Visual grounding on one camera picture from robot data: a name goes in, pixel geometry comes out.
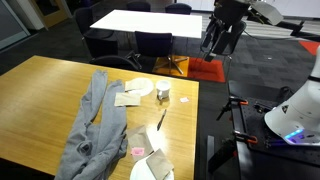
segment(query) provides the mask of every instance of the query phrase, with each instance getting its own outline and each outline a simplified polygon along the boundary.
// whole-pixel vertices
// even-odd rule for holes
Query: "white mug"
[[[163,98],[169,97],[169,91],[171,88],[171,84],[167,80],[160,80],[156,84],[157,88],[157,96],[161,100]]]

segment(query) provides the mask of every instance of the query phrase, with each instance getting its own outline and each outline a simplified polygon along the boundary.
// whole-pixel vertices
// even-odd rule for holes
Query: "gray floor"
[[[165,4],[155,1],[154,11],[161,12]],[[110,9],[124,8],[123,0],[114,5],[96,7],[96,16]],[[185,38],[175,41],[175,53],[193,57],[202,57],[199,53],[201,40]],[[64,21],[49,31],[38,33],[32,38],[0,54],[0,75],[24,62],[33,55],[41,55],[69,61],[88,63],[86,49],[81,43],[81,35],[72,20]],[[310,74],[315,56],[309,54],[296,40],[258,40],[242,36],[232,55],[229,79],[271,87],[290,86],[297,90]],[[195,179],[204,179],[207,135],[216,137],[216,150],[221,141],[230,137],[232,123],[227,113],[221,121],[215,121],[220,108],[227,100],[227,87],[224,83],[200,82],[198,127],[196,145]],[[216,179],[239,179],[237,159],[227,162],[215,173]]]

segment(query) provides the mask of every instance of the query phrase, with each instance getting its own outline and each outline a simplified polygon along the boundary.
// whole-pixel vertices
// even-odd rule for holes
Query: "white robot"
[[[290,145],[320,146],[320,46],[307,82],[264,120]]]

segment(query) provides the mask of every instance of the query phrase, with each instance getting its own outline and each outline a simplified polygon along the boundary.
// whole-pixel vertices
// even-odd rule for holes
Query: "white plate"
[[[145,157],[136,162],[131,171],[130,180],[156,180],[147,164],[146,160],[148,159],[148,157]],[[174,180],[173,171],[171,170],[164,179]]]
[[[146,96],[150,94],[154,88],[153,82],[149,78],[135,78],[132,81],[143,83],[142,89],[128,91],[129,94],[140,94],[140,96]]]

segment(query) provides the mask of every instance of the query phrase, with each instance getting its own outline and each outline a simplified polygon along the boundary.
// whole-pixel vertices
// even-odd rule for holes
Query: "black chair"
[[[151,5],[145,1],[132,1],[127,3],[127,9],[129,11],[150,12]]]
[[[246,29],[246,23],[243,21],[240,21],[236,24],[234,24],[233,26],[231,26],[231,32],[224,30],[221,31],[220,35],[218,36],[216,42],[214,44],[212,44],[212,47],[210,48],[210,50],[208,52],[206,52],[206,60],[209,60],[212,58],[212,53],[214,53],[215,55],[222,55],[224,56],[223,62],[225,61],[225,58],[228,57],[230,62],[228,65],[228,70],[226,73],[226,76],[228,79],[228,74],[229,74],[229,69],[230,69],[230,65],[231,65],[231,60],[232,58],[230,57],[231,54],[233,54],[238,40],[241,36],[241,34],[243,33],[243,31]]]
[[[125,69],[131,71],[139,71],[140,69],[127,58],[123,58],[120,56],[109,55],[109,56],[101,56],[96,59],[93,59],[89,62],[90,64],[112,67],[117,69]]]
[[[74,19],[82,35],[99,38],[109,38],[113,35],[114,31],[91,29],[90,26],[94,23],[92,9],[90,7],[79,8],[74,12]]]
[[[174,3],[170,4],[165,7],[166,13],[171,13],[171,14],[186,14],[190,15],[191,14],[191,6],[188,4],[184,3]]]
[[[116,40],[101,39],[87,34],[84,34],[84,40],[93,59],[105,55],[118,55]]]
[[[181,71],[179,66],[171,61],[172,49],[172,34],[171,33],[147,33],[135,31],[138,52],[141,56],[149,57],[165,57],[168,62],[155,67],[155,69],[169,65],[169,74],[171,74],[171,64],[173,64],[178,71]]]

